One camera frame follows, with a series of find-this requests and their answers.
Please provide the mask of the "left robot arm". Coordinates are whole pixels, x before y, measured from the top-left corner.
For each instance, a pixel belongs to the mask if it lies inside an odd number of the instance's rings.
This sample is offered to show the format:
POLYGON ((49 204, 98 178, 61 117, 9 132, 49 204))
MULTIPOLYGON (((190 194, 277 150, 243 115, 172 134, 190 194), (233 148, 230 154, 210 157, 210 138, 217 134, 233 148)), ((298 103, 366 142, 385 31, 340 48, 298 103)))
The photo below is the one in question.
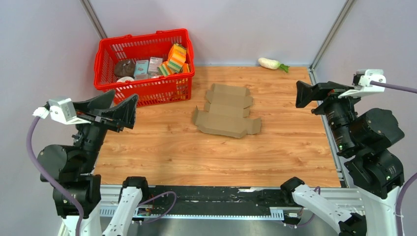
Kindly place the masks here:
POLYGON ((124 236, 139 204, 150 198, 145 177, 127 177, 121 186, 117 208, 106 229, 101 228, 101 176, 93 174, 100 149, 108 131, 132 129, 136 120, 138 95, 133 94, 114 105, 116 95, 110 90, 74 102, 68 97, 50 99, 34 113, 27 135, 27 150, 40 180, 53 187, 53 200, 58 216, 71 236, 124 236), (74 125, 72 145, 48 145, 34 155, 32 136, 39 120, 52 120, 74 125))

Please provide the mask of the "brown cardboard box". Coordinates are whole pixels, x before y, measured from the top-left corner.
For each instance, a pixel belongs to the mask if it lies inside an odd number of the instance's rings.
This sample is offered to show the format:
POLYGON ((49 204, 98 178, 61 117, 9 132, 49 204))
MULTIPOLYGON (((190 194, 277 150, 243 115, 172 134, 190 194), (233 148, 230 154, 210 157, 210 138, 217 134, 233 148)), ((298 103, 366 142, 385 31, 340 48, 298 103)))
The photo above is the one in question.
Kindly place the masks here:
POLYGON ((242 138, 261 131, 261 118, 250 118, 253 97, 246 87, 212 84, 202 110, 195 108, 192 122, 206 134, 242 138))

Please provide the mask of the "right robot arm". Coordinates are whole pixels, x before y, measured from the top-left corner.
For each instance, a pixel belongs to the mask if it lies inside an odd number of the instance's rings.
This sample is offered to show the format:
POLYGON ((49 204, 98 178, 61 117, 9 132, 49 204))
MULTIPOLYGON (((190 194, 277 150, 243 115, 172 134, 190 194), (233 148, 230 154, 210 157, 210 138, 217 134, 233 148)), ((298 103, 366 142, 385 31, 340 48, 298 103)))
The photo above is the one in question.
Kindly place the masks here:
POLYGON ((328 121, 338 156, 357 187, 365 215, 339 208, 293 177, 281 185, 280 199, 287 206, 299 205, 330 225, 340 236, 397 236, 396 200, 404 183, 403 164, 388 148, 404 138, 390 110, 373 108, 362 115, 355 111, 361 90, 335 82, 309 85, 298 81, 296 107, 312 101, 312 110, 328 121))

